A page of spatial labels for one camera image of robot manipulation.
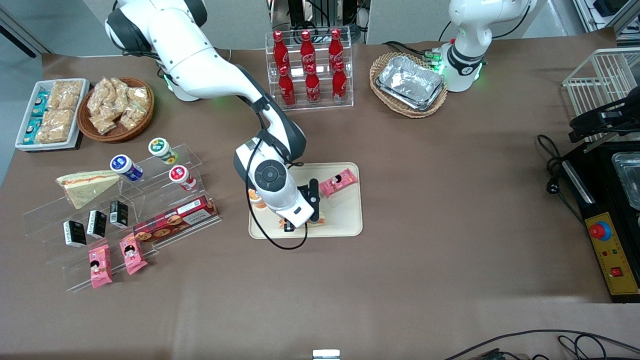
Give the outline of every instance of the yellow control panel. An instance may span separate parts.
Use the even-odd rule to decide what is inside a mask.
[[[611,295],[638,294],[638,285],[627,262],[620,239],[611,222],[609,213],[588,218],[584,221],[589,230],[596,257],[604,274]]]

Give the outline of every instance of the white rectangular tray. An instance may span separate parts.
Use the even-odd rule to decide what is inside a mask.
[[[57,142],[57,143],[34,143],[31,145],[24,145],[24,134],[27,131],[27,125],[29,124],[29,120],[31,119],[31,111],[33,110],[33,104],[36,101],[36,97],[38,96],[38,92],[42,90],[51,91],[53,88],[53,83],[56,81],[82,81],[82,90],[80,90],[80,96],[78,98],[78,104],[76,105],[76,110],[74,112],[74,119],[71,123],[71,129],[69,129],[69,135],[67,136],[66,142]],[[20,125],[20,130],[18,130],[18,135],[15,137],[15,148],[22,151],[47,151],[47,150],[62,150],[62,149],[70,149],[76,146],[76,142],[78,139],[78,134],[80,132],[77,126],[77,112],[80,107],[80,103],[89,92],[89,81],[87,79],[59,79],[59,80],[43,80],[38,81],[36,85],[33,87],[33,92],[31,93],[31,98],[29,99],[29,103],[27,104],[27,109],[24,112],[24,116],[22,118],[22,125]]]
[[[362,232],[362,200],[360,198],[360,171],[354,163],[322,163],[305,164],[292,167],[291,175],[297,185],[308,184],[315,178],[319,183],[336,176],[344,169],[350,169],[358,182],[331,195],[329,199],[320,195],[320,211],[324,213],[324,225],[309,227],[308,238],[332,238],[340,236],[356,236]],[[291,233],[285,233],[278,227],[280,218],[269,209],[256,210],[255,217],[272,239],[303,238],[305,228],[300,227]],[[266,239],[249,214],[249,235],[254,239]]]

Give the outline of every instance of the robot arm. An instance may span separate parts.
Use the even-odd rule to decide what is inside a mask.
[[[453,44],[441,48],[447,89],[461,92],[474,82],[480,63],[492,41],[490,24],[517,19],[537,0],[451,0],[449,17],[458,26]]]
[[[216,52],[199,28],[203,10],[206,20],[202,0],[133,0],[109,15],[105,27],[114,44],[132,54],[155,49],[156,62],[179,97],[182,92],[188,100],[236,95],[266,118],[268,126],[263,123],[255,137],[236,149],[234,166],[271,210],[300,227],[314,209],[285,164],[302,155],[307,139],[247,71]]]

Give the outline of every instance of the red bottle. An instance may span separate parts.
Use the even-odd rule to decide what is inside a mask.
[[[331,30],[331,44],[329,45],[329,71],[335,71],[335,64],[342,62],[342,42],[340,29]]]
[[[296,105],[296,93],[293,91],[293,81],[291,81],[289,71],[286,67],[280,67],[278,71],[280,73],[278,85],[280,86],[280,95],[282,95],[284,107],[292,108]]]
[[[347,75],[344,74],[344,63],[335,64],[333,74],[333,102],[342,104],[347,100]]]
[[[305,74],[316,73],[316,49],[311,44],[311,32],[309,30],[302,31],[302,46],[300,47],[300,56],[302,57],[302,69]]]
[[[289,65],[289,50],[287,46],[282,42],[282,31],[276,30],[273,32],[273,40],[275,45],[273,46],[273,58],[276,61],[278,71],[284,67],[289,71],[291,65]]]
[[[310,67],[312,72],[307,75],[305,84],[307,86],[307,100],[310,106],[317,106],[320,101],[320,79],[316,75],[316,66]]]

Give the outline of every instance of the pink snack package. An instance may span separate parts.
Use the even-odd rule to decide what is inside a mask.
[[[358,182],[355,175],[349,169],[345,169],[338,175],[332,177],[327,181],[323,181],[318,185],[320,191],[324,194],[324,197],[327,199],[331,194],[337,193],[340,190],[346,188],[351,184],[355,184]]]
[[[94,289],[113,282],[109,245],[103,245],[89,251],[89,266],[91,267],[91,285]]]
[[[133,236],[133,233],[120,240],[120,250],[122,250],[124,265],[127,267],[129,275],[142,269],[147,264],[140,252],[140,242]]]

